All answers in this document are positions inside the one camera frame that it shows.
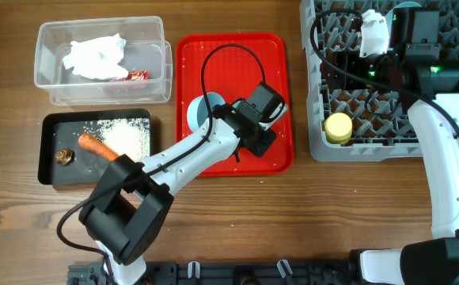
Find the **light blue bowl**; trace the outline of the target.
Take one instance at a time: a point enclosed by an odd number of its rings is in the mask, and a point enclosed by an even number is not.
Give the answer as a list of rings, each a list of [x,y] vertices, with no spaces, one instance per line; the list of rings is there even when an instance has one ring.
[[[224,105],[225,99],[216,92],[207,93],[208,103],[210,108],[216,105]],[[208,118],[207,105],[205,97],[203,95],[196,97],[188,106],[187,110],[187,122],[189,129],[195,132]]]

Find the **light blue plate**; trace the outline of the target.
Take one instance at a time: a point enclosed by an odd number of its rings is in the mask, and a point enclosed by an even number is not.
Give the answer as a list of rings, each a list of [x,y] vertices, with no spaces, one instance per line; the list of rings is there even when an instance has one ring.
[[[393,21],[393,11],[400,8],[412,8],[412,7],[421,7],[422,5],[418,2],[406,1],[395,5],[386,15],[385,19],[388,24],[392,24]]]

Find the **yellow plastic cup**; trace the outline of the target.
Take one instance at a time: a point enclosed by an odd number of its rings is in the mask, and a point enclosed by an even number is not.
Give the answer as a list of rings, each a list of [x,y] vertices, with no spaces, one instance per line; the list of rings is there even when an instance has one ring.
[[[331,114],[324,121],[326,139],[332,144],[346,144],[352,134],[353,123],[349,115],[343,112]]]

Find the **white rice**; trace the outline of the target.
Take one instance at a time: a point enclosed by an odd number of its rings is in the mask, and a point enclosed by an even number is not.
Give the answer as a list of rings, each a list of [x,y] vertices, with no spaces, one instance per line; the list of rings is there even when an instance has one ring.
[[[82,127],[117,154],[126,154],[134,161],[151,154],[149,118],[125,118],[86,121]]]

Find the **red snack wrapper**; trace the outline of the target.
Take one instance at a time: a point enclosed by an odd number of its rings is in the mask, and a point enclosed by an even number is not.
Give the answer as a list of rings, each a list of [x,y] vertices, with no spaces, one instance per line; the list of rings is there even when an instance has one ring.
[[[133,82],[147,80],[149,77],[146,70],[130,71],[125,78],[115,78],[112,82]]]

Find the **white napkin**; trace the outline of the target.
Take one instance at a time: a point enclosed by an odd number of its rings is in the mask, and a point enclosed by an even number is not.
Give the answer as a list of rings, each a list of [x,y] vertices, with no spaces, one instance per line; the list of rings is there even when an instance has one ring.
[[[93,80],[126,78],[129,71],[120,66],[127,41],[116,33],[83,42],[72,41],[70,53],[63,57],[66,70]]]

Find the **orange carrot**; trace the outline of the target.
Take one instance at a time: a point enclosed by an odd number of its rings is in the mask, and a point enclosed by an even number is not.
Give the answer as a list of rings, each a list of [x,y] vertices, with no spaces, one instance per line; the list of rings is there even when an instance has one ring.
[[[116,160],[119,157],[117,153],[108,148],[91,134],[81,134],[78,138],[78,145],[82,149],[98,155],[110,162]]]

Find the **brown walnut shell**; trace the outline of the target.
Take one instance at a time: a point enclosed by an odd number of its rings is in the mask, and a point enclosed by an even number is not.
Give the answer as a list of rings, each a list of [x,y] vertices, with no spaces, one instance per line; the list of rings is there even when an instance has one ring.
[[[55,153],[55,163],[58,165],[69,165],[74,160],[74,152],[69,148],[62,148]]]

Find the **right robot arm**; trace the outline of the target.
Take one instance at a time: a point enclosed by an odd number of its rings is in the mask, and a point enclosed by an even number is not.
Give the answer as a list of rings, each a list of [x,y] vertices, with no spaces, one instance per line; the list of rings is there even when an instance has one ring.
[[[443,59],[439,13],[395,8],[355,13],[357,52],[330,62],[333,89],[397,92],[423,154],[432,238],[401,249],[355,249],[351,282],[459,284],[459,61]]]

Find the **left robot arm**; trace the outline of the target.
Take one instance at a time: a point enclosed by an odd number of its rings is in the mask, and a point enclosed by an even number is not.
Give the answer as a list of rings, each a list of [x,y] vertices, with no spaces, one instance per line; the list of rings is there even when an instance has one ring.
[[[247,98],[209,106],[204,123],[159,154],[112,159],[78,216],[105,254],[113,284],[135,284],[146,272],[143,254],[158,236],[174,196],[211,166],[241,148],[262,156],[275,140],[271,129],[287,112],[284,98],[261,82]]]

